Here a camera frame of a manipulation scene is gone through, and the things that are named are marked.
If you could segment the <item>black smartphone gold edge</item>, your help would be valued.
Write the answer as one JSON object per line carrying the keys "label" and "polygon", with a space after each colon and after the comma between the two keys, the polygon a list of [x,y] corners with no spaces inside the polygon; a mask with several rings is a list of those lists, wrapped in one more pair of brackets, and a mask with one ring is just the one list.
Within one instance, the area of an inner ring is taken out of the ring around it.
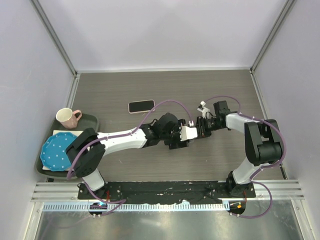
{"label": "black smartphone gold edge", "polygon": [[130,114],[147,113],[155,107],[153,99],[132,101],[128,103],[128,112]]}

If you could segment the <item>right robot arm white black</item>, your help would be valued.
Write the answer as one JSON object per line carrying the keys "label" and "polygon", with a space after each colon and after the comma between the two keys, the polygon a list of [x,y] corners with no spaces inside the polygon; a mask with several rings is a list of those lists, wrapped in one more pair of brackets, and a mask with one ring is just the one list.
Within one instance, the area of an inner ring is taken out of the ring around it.
{"label": "right robot arm white black", "polygon": [[283,136],[275,119],[258,119],[231,111],[228,103],[213,104],[214,113],[202,101],[197,110],[202,113],[196,119],[198,138],[208,138],[212,132],[222,129],[236,130],[244,134],[245,159],[226,178],[226,193],[233,198],[245,194],[253,178],[264,168],[271,168],[286,153]]}

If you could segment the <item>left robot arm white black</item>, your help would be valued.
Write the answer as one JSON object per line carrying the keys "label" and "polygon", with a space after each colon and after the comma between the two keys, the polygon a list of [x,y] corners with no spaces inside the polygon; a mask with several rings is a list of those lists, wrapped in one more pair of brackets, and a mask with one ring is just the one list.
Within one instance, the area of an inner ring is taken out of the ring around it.
{"label": "left robot arm white black", "polygon": [[80,192],[100,200],[108,191],[108,183],[98,166],[107,155],[129,149],[149,148],[159,142],[171,150],[185,148],[197,136],[193,121],[186,122],[169,112],[150,123],[142,123],[125,131],[103,133],[87,128],[65,150],[71,164],[66,178],[81,179],[84,189]]}

